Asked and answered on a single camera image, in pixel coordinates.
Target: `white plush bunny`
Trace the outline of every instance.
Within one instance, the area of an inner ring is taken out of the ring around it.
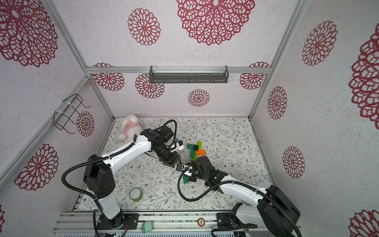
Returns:
[[[124,131],[120,133],[117,138],[125,139],[125,141],[120,144],[120,147],[133,141],[134,134],[140,135],[143,131],[135,115],[128,115],[121,125],[124,127]]]

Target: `red floral pattern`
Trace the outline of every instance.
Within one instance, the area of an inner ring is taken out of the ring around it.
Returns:
[[[287,107],[287,94],[285,90],[277,86],[275,87],[268,97],[267,109],[271,118],[279,119],[283,116],[285,108]]]
[[[95,130],[95,121],[92,114],[88,111],[81,112],[76,120],[76,127],[82,136],[89,137]]]
[[[58,35],[39,0],[0,0],[0,23],[5,59],[39,67],[55,58]]]
[[[265,62],[256,62],[251,64],[249,67],[269,67],[270,65]],[[240,76],[240,84],[246,89],[257,89],[260,88],[262,82],[265,78],[264,73],[243,73]]]
[[[377,210],[362,210],[350,218],[350,237],[379,236],[379,212]]]
[[[0,205],[0,233],[2,232],[3,224],[5,223],[4,214],[5,212],[1,209]]]
[[[199,43],[221,44],[241,31],[254,0],[177,0],[182,27]]]
[[[324,21],[308,35],[303,47],[303,61],[308,66],[322,62],[334,47],[337,26],[333,21]]]
[[[370,40],[360,47],[360,55],[351,70],[351,102],[358,105],[361,117],[370,118],[379,129],[379,24]]]
[[[136,78],[135,86],[137,91],[146,98],[158,98],[164,92],[164,85],[159,83],[152,84],[147,73]]]
[[[189,93],[188,101],[195,107],[202,107],[209,101],[209,93],[203,89],[196,89]]]
[[[97,63],[94,67],[113,67],[108,63]],[[121,73],[93,73],[95,82],[109,91],[118,91],[124,86],[124,77]]]
[[[288,147],[283,153],[283,165],[292,178],[299,178],[305,171],[303,154],[294,146]]]
[[[146,9],[135,9],[129,16],[129,32],[142,45],[154,44],[161,35],[161,28],[157,18]]]
[[[16,177],[14,184],[28,191],[42,188],[54,178],[58,165],[58,156],[54,147],[42,144],[24,170]]]

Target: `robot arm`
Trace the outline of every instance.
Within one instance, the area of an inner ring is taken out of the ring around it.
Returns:
[[[162,126],[156,130],[145,129],[139,136],[134,137],[134,141],[102,156],[103,158],[108,157],[108,159],[90,163],[86,166],[83,181],[98,199],[102,214],[109,221],[108,226],[117,229],[122,226],[124,220],[113,193],[116,187],[113,174],[135,157],[151,149],[156,152],[159,161],[164,165],[175,167],[176,164],[180,164],[180,155],[174,149],[170,150],[165,145],[165,142],[168,142],[173,135],[174,133],[167,126]],[[177,149],[184,148],[182,141],[174,142],[176,142]],[[98,159],[97,155],[92,155],[88,161]]]
[[[225,172],[216,170],[206,156],[186,165],[177,165],[176,170],[184,172],[183,175],[188,177],[188,181],[204,180],[210,189],[218,185],[212,190],[238,197],[248,203],[249,205],[237,203],[229,213],[228,220],[234,227],[251,223],[267,227],[274,236],[288,237],[294,229],[293,225],[278,208],[281,208],[294,223],[300,217],[299,210],[278,187],[271,185],[269,188],[261,188],[243,183]],[[263,195],[270,197],[275,205]]]

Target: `patterned floor mat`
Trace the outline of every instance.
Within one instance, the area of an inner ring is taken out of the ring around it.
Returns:
[[[139,121],[143,129],[154,129],[169,119],[177,121],[177,138],[183,141],[185,147],[187,144],[196,144],[197,141],[202,142],[202,149],[206,150],[206,156],[216,169],[252,185],[271,185],[247,118],[139,118]],[[122,132],[122,120],[116,120],[103,154],[119,147],[121,141],[117,135]],[[184,149],[179,153],[183,163],[189,162],[189,150]],[[179,172],[162,165],[158,159],[142,154],[115,174],[117,202],[122,210],[227,210],[241,201],[211,191],[199,201],[186,202],[176,188],[179,175]],[[133,202],[129,198],[129,192],[136,187],[143,191],[143,198],[139,202]],[[188,198],[197,197],[207,189],[202,180],[182,183],[181,188]],[[84,195],[78,209],[92,210],[96,209],[96,205]]]

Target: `black cable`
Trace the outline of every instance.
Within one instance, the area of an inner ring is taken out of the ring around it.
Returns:
[[[178,128],[178,124],[176,123],[176,121],[174,119],[170,119],[169,121],[165,122],[162,126],[160,126],[160,127],[158,127],[158,128],[156,128],[156,129],[153,130],[153,131],[158,131],[163,126],[166,126],[167,124],[169,124],[171,122],[174,122],[174,124],[175,124],[175,131],[174,131],[174,137],[172,139],[171,144],[170,145],[166,145],[170,151],[172,151],[172,150],[174,150],[176,148],[176,142],[175,142],[175,140],[176,140],[176,130]]]
[[[228,229],[213,229],[213,230],[211,230],[211,235],[212,235],[213,237],[218,237],[218,236],[216,236],[213,232],[216,232],[216,231],[236,231],[236,230],[238,230],[238,229],[249,228],[251,225],[253,225],[253,224],[246,224],[246,225],[243,225],[243,226],[238,226],[238,227],[236,227],[236,228],[228,228]]]
[[[207,193],[209,193],[211,190],[213,190],[214,188],[218,187],[218,186],[221,186],[223,184],[238,184],[238,185],[241,185],[245,188],[248,188],[254,192],[256,192],[257,194],[261,195],[262,197],[264,197],[266,200],[268,200],[273,206],[275,206],[283,215],[284,217],[288,220],[288,222],[291,224],[292,228],[295,230],[296,232],[296,235],[298,237],[302,237],[301,233],[300,233],[300,230],[299,228],[297,227],[296,223],[288,216],[288,214],[286,213],[286,211],[279,205],[277,204],[276,201],[274,201],[274,199],[272,199],[270,196],[268,196],[267,194],[265,193],[262,193],[261,191],[257,190],[256,188],[248,185],[248,184],[245,184],[245,183],[242,183],[242,182],[239,182],[239,181],[232,181],[232,180],[229,180],[229,181],[224,181],[224,182],[221,182],[219,184],[216,184],[212,187],[210,187],[209,189],[207,189],[205,192],[203,192],[200,196],[198,196],[197,198],[193,198],[193,199],[189,199],[189,198],[186,198],[184,197],[184,195],[182,194],[181,190],[180,190],[180,181],[184,175],[184,173],[188,170],[188,167],[185,168],[183,170],[183,172],[180,174],[179,176],[179,179],[178,179],[178,192],[179,192],[179,195],[186,201],[188,202],[195,202],[195,201],[198,201],[200,200],[201,198],[203,198],[205,195],[207,195]]]
[[[155,156],[153,156],[153,155],[150,155],[150,154],[148,154],[148,153],[146,153],[146,152],[145,152],[145,154],[148,155],[148,156],[154,157],[154,158],[156,158],[156,159],[159,159],[158,157],[155,157]]]
[[[69,184],[69,183],[67,182],[67,180],[66,180],[66,176],[67,176],[71,171],[76,170],[77,168],[80,168],[80,167],[86,166],[86,165],[88,165],[88,164],[96,163],[96,162],[99,162],[99,161],[107,160],[107,159],[109,159],[109,158],[115,157],[115,156],[117,156],[117,155],[119,155],[119,154],[121,154],[121,153],[123,153],[123,152],[129,150],[129,149],[135,144],[135,140],[136,140],[136,137],[134,137],[134,141],[133,141],[129,146],[127,146],[126,148],[122,149],[122,150],[119,151],[119,152],[116,152],[116,153],[111,154],[110,156],[99,157],[99,159],[92,160],[92,161],[88,161],[88,162],[84,162],[84,163],[81,163],[81,164],[79,164],[79,165],[76,165],[76,166],[73,166],[73,167],[69,168],[68,170],[66,170],[66,171],[62,174],[62,178],[61,178],[62,184],[63,184],[64,186],[66,186],[67,188],[71,189],[71,190],[74,190],[74,191],[77,191],[77,192],[79,192],[79,193],[84,193],[84,194],[88,195],[89,197],[91,197],[91,198],[95,201],[95,203],[96,203],[96,205],[97,205],[97,208],[98,208],[100,211],[103,211],[103,209],[102,209],[102,207],[101,207],[99,201],[97,200],[96,196],[95,196],[93,193],[90,193],[90,192],[88,192],[88,191],[86,191],[86,190],[83,190],[83,189],[81,189],[81,188],[77,188],[77,187],[72,186],[71,184]]]
[[[98,212],[98,211],[99,210],[97,210],[97,209],[93,210],[92,217],[93,217],[93,220],[94,220],[95,234],[96,234],[97,237],[100,237],[99,232],[97,231],[97,227],[96,227],[96,212]]]

